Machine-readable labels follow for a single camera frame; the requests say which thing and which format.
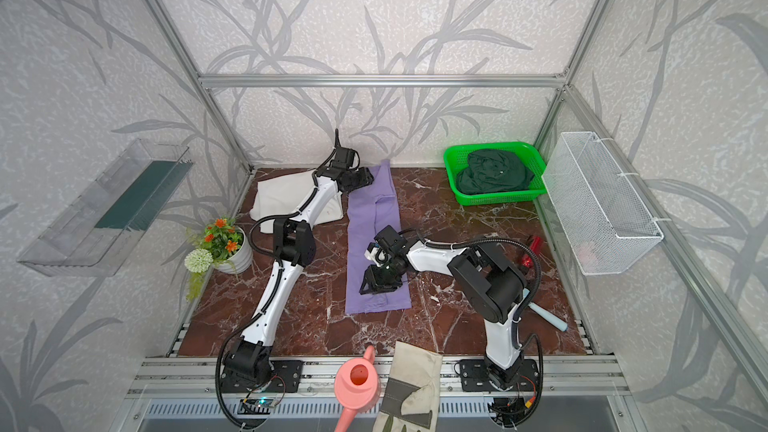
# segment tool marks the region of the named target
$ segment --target white flower pot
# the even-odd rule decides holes
[[[225,274],[239,274],[245,271],[254,260],[254,250],[250,247],[248,239],[245,236],[245,231],[240,227],[235,229],[243,234],[243,244],[237,249],[235,255],[230,257],[230,260],[221,264],[216,264],[214,268],[217,271],[221,271]]]

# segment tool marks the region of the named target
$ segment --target purple cloth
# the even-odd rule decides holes
[[[373,264],[365,257],[368,245],[386,226],[400,230],[400,209],[397,205],[395,186],[389,170],[389,160],[371,167],[373,184],[350,192],[346,213],[350,217],[347,229],[350,248],[346,254],[346,306],[347,314],[395,311],[411,307],[408,282],[385,294],[360,295],[360,285],[366,269]]]

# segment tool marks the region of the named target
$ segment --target wall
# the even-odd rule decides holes
[[[766,0],[616,0],[575,81],[764,344],[766,24]],[[558,132],[581,130],[570,116]],[[585,278],[568,260],[592,332],[619,356],[650,430],[768,430],[660,248],[611,277]]]
[[[106,430],[183,309],[186,227],[244,184],[140,0],[0,0],[0,429]],[[135,138],[195,165],[120,271],[47,278],[15,259]]]
[[[163,2],[206,73],[553,74],[565,68],[594,0]],[[337,126],[368,162],[426,164],[440,163],[446,145],[532,142],[553,95],[454,92],[445,102],[444,90],[430,89],[216,96],[254,164],[318,163]]]

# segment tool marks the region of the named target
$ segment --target white flower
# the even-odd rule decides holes
[[[204,248],[196,248],[190,252],[184,260],[184,265],[187,266],[187,269],[196,274],[205,273],[208,270],[208,267],[213,263],[214,256]]]

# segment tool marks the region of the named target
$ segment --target red object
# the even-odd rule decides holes
[[[538,254],[538,251],[542,249],[542,238],[534,235],[533,240],[531,241],[531,245],[528,246],[533,252],[533,254]],[[526,268],[533,268],[533,259],[528,256],[528,254],[523,255],[523,258],[520,259],[520,265]]]

